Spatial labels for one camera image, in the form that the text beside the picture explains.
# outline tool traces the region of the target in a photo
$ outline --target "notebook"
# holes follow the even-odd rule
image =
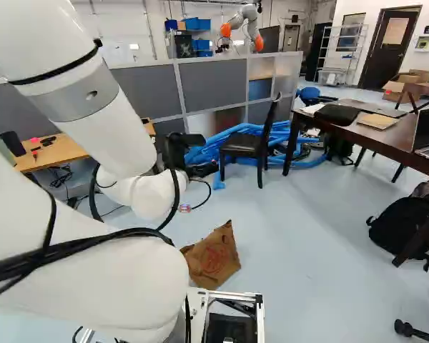
[[[397,123],[398,121],[399,119],[391,118],[390,116],[383,116],[381,114],[376,113],[369,114],[365,112],[360,112],[360,118],[357,122],[359,124],[375,127],[379,130],[385,130],[388,127]]]

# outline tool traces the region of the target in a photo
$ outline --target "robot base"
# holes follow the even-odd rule
[[[239,327],[242,328],[242,337],[247,337],[246,343],[265,343],[265,309],[261,294],[217,292],[191,287],[188,290],[187,298],[191,311],[191,343],[210,343],[212,339],[217,340],[220,330],[226,334],[223,337],[225,343],[235,343],[239,340],[235,336]],[[211,312],[209,308],[214,302],[223,304],[243,315],[233,317]],[[184,343],[184,318],[183,306],[175,328],[165,343]],[[87,329],[79,343],[90,343],[93,336],[94,330]]]

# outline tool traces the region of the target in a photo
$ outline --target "metal shelving unit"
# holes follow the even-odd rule
[[[323,31],[314,81],[334,86],[351,85],[364,48],[368,25],[326,26]]]

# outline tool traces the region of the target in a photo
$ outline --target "window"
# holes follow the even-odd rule
[[[364,24],[365,13],[348,14],[343,17],[343,26],[340,30],[340,38],[338,39],[337,51],[356,51],[358,39],[363,27],[359,24]]]

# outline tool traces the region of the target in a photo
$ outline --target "paper bag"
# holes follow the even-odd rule
[[[205,289],[218,288],[242,267],[230,220],[202,241],[183,247],[181,253],[192,281]]]

